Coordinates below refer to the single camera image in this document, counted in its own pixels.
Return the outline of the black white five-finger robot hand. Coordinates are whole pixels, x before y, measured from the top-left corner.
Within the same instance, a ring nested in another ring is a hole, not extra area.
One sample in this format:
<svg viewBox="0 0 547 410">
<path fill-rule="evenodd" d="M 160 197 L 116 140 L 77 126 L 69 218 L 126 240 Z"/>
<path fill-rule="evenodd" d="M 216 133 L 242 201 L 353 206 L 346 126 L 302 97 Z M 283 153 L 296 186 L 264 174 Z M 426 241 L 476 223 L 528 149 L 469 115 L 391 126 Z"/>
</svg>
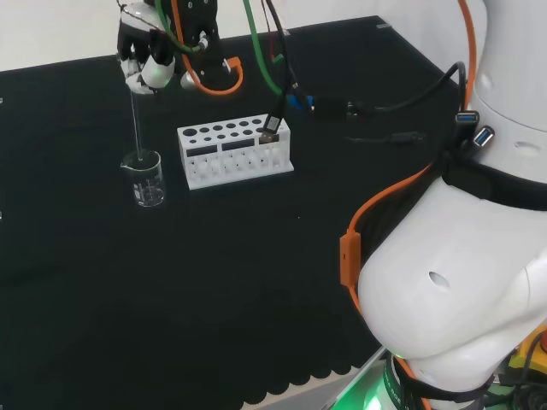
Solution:
<svg viewBox="0 0 547 410">
<path fill-rule="evenodd" d="M 153 95 L 174 76 L 176 59 L 152 1 L 121 5 L 117 57 L 128 88 Z"/>
</svg>

